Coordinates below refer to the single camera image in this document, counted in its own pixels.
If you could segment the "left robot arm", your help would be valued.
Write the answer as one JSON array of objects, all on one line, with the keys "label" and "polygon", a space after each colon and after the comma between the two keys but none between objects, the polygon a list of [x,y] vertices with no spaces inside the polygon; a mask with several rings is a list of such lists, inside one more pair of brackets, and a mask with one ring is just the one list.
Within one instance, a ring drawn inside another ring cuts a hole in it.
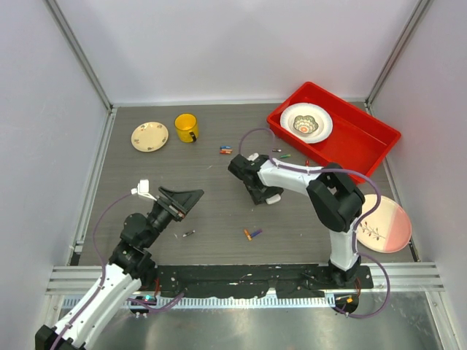
[{"label": "left robot arm", "polygon": [[118,245],[109,259],[101,260],[100,276],[67,315],[53,326],[39,328],[35,349],[91,349],[124,302],[134,292],[154,285],[157,270],[148,248],[171,222],[182,221],[204,195],[203,190],[164,187],[159,192],[152,196],[147,180],[132,189],[132,195],[151,201],[151,210],[126,217]]}]

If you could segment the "white remote control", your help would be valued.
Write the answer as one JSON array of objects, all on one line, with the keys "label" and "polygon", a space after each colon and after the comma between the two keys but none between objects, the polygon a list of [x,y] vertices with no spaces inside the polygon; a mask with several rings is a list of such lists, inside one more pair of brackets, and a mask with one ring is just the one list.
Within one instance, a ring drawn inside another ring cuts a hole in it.
[{"label": "white remote control", "polygon": [[266,203],[268,205],[272,205],[272,204],[278,203],[280,200],[281,200],[281,195],[276,194],[276,195],[271,196],[270,198],[267,198]]}]

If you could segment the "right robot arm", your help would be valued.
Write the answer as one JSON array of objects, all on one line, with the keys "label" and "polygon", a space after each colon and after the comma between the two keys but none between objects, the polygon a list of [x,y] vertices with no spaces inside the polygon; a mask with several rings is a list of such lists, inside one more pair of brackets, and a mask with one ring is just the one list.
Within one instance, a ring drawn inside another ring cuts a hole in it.
[{"label": "right robot arm", "polygon": [[256,205],[280,201],[284,190],[307,196],[321,224],[329,229],[328,270],[332,284],[345,288],[354,282],[361,263],[354,225],[362,214],[365,198],[340,165],[293,166],[255,153],[249,157],[237,155],[228,171],[243,182]]}]

